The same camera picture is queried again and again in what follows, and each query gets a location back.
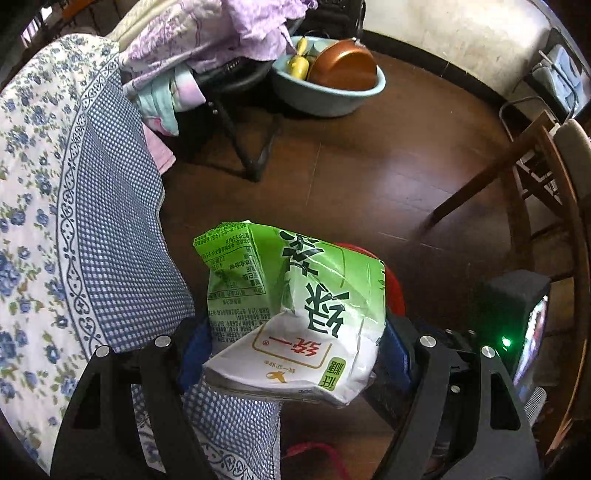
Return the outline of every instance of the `screen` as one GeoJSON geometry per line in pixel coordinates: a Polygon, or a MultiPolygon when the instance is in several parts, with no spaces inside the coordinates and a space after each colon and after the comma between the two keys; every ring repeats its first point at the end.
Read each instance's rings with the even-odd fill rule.
{"type": "Polygon", "coordinates": [[[521,381],[523,374],[531,366],[535,357],[538,355],[542,343],[547,310],[548,296],[545,295],[530,313],[530,318],[527,322],[527,331],[525,332],[523,350],[521,351],[521,357],[519,358],[517,371],[515,372],[515,377],[513,379],[514,385],[517,385],[521,381]]]}

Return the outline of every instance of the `light blue basin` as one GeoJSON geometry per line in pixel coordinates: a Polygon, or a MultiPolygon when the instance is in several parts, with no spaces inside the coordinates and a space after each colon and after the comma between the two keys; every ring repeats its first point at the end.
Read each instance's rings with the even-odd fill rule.
{"type": "MultiPolygon", "coordinates": [[[[300,36],[292,37],[291,41],[294,45],[297,45],[300,38],[300,36]]],[[[321,40],[320,37],[307,38],[310,44],[315,40],[321,40]]],[[[291,55],[283,55],[273,64],[271,73],[273,89],[285,103],[296,110],[312,115],[323,117],[347,115],[360,107],[368,98],[377,95],[386,86],[386,77],[380,67],[378,67],[376,86],[363,92],[337,90],[298,80],[286,72],[287,62],[290,58],[291,55]]]]}

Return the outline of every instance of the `red object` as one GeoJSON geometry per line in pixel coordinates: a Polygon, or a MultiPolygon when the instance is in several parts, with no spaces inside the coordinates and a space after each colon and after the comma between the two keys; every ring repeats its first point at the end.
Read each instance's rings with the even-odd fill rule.
{"type": "Polygon", "coordinates": [[[293,457],[294,455],[299,455],[300,453],[306,452],[311,450],[312,448],[319,448],[324,450],[328,453],[330,457],[330,461],[335,466],[336,470],[339,473],[339,477],[341,480],[351,480],[349,472],[341,459],[339,452],[337,452],[334,448],[326,443],[317,443],[317,442],[306,442],[306,443],[298,443],[292,447],[287,449],[287,453],[283,456],[283,458],[293,457]]]}
{"type": "MultiPolygon", "coordinates": [[[[368,257],[378,258],[373,253],[355,245],[351,244],[335,244],[339,247],[346,248],[347,250],[352,250],[353,252],[358,252],[363,255],[367,255],[368,257]]],[[[393,314],[399,315],[401,317],[406,316],[406,305],[404,304],[404,296],[402,295],[402,288],[400,287],[400,283],[398,279],[388,268],[387,265],[384,265],[384,271],[386,274],[386,304],[390,308],[393,314]]]]}

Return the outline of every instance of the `purple blanket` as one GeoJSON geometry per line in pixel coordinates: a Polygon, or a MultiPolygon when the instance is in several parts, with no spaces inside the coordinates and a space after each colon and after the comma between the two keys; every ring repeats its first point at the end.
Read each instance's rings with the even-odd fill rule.
{"type": "Polygon", "coordinates": [[[302,18],[316,0],[181,0],[155,17],[119,56],[136,94],[160,73],[184,61],[206,72],[237,58],[275,60],[293,45],[284,24],[302,18]]]}

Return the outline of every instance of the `white fabric with blue flowers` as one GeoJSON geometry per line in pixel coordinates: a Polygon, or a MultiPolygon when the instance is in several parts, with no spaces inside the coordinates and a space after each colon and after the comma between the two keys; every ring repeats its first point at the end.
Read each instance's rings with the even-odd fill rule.
{"type": "MultiPolygon", "coordinates": [[[[68,35],[0,93],[0,408],[47,472],[94,350],[140,348],[194,313],[167,254],[162,182],[117,56],[117,43],[68,35]]],[[[132,391],[147,462],[162,469],[132,391]]],[[[183,405],[221,478],[280,477],[277,403],[195,385],[183,405]]]]}

